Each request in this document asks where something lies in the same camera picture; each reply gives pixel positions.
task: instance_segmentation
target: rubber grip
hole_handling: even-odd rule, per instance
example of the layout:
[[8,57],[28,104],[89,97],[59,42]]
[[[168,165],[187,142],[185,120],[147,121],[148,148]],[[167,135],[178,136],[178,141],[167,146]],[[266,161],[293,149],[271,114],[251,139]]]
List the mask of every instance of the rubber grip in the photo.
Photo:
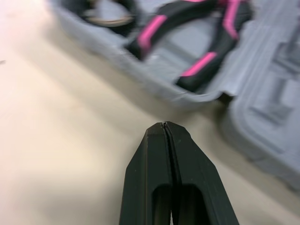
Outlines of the rubber grip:
[[207,53],[187,69],[176,84],[196,92],[211,81],[228,53],[235,48],[239,41],[239,32],[245,22],[252,18],[252,14],[248,1],[229,0]]
[[163,5],[125,48],[143,60],[167,32],[183,23],[207,16],[217,5],[218,0],[178,0]]

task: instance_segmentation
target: pliers handle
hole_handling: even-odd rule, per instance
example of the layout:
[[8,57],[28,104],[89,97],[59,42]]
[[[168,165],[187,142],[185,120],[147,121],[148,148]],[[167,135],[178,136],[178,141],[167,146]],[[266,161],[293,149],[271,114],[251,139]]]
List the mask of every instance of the pliers handle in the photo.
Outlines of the pliers handle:
[[150,22],[126,48],[143,60],[169,30],[196,18],[208,16],[221,7],[222,17],[208,51],[183,72],[177,85],[191,92],[209,82],[220,69],[226,55],[236,46],[239,31],[252,18],[248,0],[178,0],[158,9]]

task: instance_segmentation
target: pliers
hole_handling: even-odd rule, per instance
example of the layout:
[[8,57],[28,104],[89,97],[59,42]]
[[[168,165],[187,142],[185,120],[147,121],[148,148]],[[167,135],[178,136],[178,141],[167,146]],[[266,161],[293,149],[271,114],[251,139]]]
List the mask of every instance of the pliers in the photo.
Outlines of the pliers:
[[239,32],[252,18],[249,0],[177,0],[160,7],[148,24],[125,46],[143,60],[153,46],[173,28],[221,9],[221,19],[207,52],[184,71],[177,85],[196,92],[219,71],[226,55],[236,46]]
[[119,225],[239,225],[219,174],[188,131],[148,128],[125,174]]

